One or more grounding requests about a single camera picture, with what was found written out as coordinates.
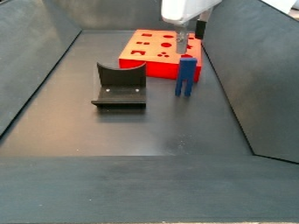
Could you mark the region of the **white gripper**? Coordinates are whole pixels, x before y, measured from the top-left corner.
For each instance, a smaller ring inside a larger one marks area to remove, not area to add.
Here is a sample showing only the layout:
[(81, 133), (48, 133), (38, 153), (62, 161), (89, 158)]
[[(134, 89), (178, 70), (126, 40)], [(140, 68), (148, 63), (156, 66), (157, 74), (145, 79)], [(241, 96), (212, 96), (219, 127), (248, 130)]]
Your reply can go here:
[(198, 16), (196, 21), (194, 38), (202, 39), (205, 25), (209, 20), (212, 7), (221, 0), (162, 0), (161, 17), (162, 21), (174, 25), (176, 52), (185, 54), (188, 45), (188, 24), (186, 22)]

